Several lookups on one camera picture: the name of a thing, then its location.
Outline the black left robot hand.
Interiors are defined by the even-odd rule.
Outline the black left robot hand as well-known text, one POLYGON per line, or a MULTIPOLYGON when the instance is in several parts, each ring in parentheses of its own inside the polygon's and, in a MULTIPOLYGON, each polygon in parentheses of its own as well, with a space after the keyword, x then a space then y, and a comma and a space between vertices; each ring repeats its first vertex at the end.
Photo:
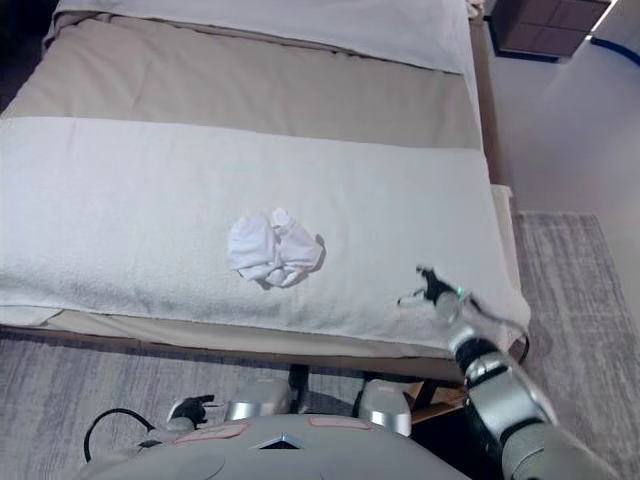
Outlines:
POLYGON ((214 406, 214 395, 187 397, 176 402, 170 409, 166 423, 172 431, 197 430, 207 422, 207 407, 214 406))

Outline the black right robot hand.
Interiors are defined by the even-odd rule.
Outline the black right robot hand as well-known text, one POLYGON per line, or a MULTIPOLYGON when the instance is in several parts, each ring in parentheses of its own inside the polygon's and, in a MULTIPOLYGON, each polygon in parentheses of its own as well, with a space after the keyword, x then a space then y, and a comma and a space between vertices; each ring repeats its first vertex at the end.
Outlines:
POLYGON ((416 306, 419 302, 429 303, 434 307, 436 319, 450 324, 463 315, 467 306, 478 306, 470 292, 441 279, 434 268, 418 265, 415 272, 424 285, 400 297, 396 301, 398 308, 416 306))

